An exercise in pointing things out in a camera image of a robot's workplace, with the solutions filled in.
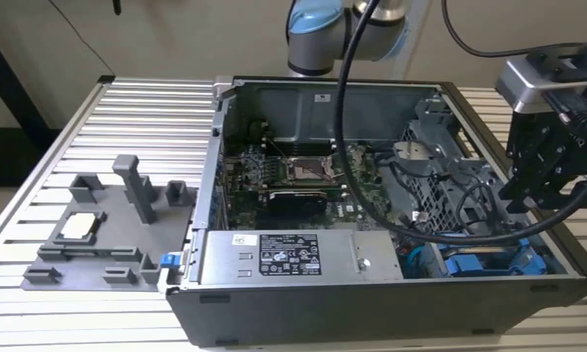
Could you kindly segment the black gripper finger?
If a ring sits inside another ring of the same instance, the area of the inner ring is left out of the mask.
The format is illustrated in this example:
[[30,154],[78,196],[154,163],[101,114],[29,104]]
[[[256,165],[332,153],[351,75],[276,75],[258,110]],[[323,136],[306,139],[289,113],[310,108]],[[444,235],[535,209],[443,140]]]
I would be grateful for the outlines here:
[[547,178],[543,170],[516,170],[503,189],[500,200],[507,200],[505,211],[509,214],[525,213],[531,208],[544,207],[543,184]]
[[587,208],[587,196],[580,194],[587,189],[587,180],[563,178],[551,180],[537,188],[537,207],[540,209],[563,209],[568,205],[579,209]]

